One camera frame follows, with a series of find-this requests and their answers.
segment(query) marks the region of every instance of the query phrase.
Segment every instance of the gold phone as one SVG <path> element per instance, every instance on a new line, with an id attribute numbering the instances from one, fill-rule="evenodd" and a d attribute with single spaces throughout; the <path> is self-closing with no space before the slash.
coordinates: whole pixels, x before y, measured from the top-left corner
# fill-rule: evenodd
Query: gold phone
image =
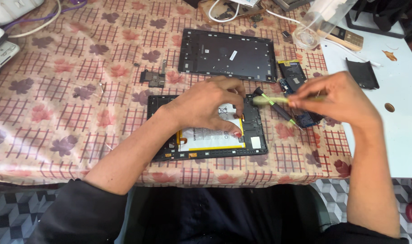
<path id="1" fill-rule="evenodd" d="M 327 39 L 337 42 L 353 51 L 360 51 L 363 48 L 364 37 L 338 26 L 334 27 L 333 31 L 327 36 Z"/>

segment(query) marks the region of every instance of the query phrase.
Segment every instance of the person's right hand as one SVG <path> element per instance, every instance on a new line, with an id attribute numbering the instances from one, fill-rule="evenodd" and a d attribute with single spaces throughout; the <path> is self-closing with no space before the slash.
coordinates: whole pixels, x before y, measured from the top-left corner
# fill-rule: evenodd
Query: person's right hand
<path id="1" fill-rule="evenodd" d="M 319 91 L 327 94 L 323 101 L 306 99 Z M 347 71 L 308 80 L 296 94 L 289 96 L 289 105 L 326 115 L 361 129 L 382 125 L 378 111 Z"/>

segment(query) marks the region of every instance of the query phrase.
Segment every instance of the table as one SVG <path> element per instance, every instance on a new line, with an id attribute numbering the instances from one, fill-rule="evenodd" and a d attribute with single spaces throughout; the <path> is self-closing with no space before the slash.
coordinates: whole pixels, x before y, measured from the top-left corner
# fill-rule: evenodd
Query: table
<path id="1" fill-rule="evenodd" d="M 45 1 L 26 17 L 45 16 L 54 4 Z M 308 8 L 286 14 L 301 19 Z M 277 60 L 299 59 L 307 77 L 328 73 L 320 46 L 306 51 L 283 39 L 282 31 L 296 28 L 287 20 L 264 14 L 254 28 L 248 18 L 217 25 L 203 18 L 181 0 L 89 0 L 14 40 L 21 51 L 0 75 L 0 180 L 34 185 L 83 178 L 146 121 L 149 95 L 181 94 L 208 78 L 177 72 L 184 28 L 270 38 Z M 38 25 L 15 26 L 12 34 Z M 140 72 L 160 71 L 162 59 L 168 60 L 165 88 L 139 83 Z M 260 86 L 269 96 L 281 92 L 278 84 L 244 86 L 247 92 Z M 267 187 L 349 175 L 350 150 L 338 121 L 327 118 L 303 134 L 270 107 L 260 112 L 269 154 L 150 163 L 137 185 Z"/>
<path id="2" fill-rule="evenodd" d="M 349 30 L 344 19 L 339 26 Z M 364 37 L 363 49 L 358 54 L 383 65 L 372 66 L 379 89 L 364 90 L 364 93 L 378 109 L 384 122 L 391 177 L 412 178 L 412 52 L 404 39 L 351 31 Z M 350 61 L 362 62 L 328 42 L 322 42 L 322 50 L 330 73 L 347 70 L 346 57 Z M 390 60 L 382 51 L 392 52 L 397 61 Z M 395 111 L 388 112 L 385 103 L 392 104 Z M 344 124 L 344 131 L 353 153 L 355 139 L 349 124 Z"/>

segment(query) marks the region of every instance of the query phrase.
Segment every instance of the black sleeve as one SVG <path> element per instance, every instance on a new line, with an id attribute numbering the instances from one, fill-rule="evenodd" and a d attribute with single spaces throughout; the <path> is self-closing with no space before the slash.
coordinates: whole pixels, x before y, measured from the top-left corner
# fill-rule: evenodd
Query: black sleeve
<path id="1" fill-rule="evenodd" d="M 112 194 L 79 179 L 63 186 L 27 243 L 113 243 L 122 228 L 127 194 Z"/>
<path id="2" fill-rule="evenodd" d="M 330 226 L 317 244 L 409 244 L 408 239 L 395 239 L 373 230 L 354 225 L 351 223 L 340 223 Z"/>

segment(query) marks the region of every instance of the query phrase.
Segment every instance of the hand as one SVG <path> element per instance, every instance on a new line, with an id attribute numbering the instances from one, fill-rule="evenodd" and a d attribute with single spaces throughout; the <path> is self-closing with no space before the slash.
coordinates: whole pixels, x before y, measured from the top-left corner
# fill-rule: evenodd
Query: hand
<path id="1" fill-rule="evenodd" d="M 326 92 L 324 101 L 305 99 L 319 91 Z M 382 126 L 378 111 L 347 71 L 310 79 L 296 94 L 289 96 L 289 105 L 327 115 L 360 129 Z"/>
<path id="2" fill-rule="evenodd" d="M 231 103 L 236 107 L 236 115 L 241 117 L 244 97 L 245 87 L 241 80 L 217 76 L 198 82 L 159 110 L 164 110 L 176 121 L 179 129 L 197 127 L 222 130 L 240 138 L 241 129 L 232 122 L 221 119 L 218 107 Z"/>

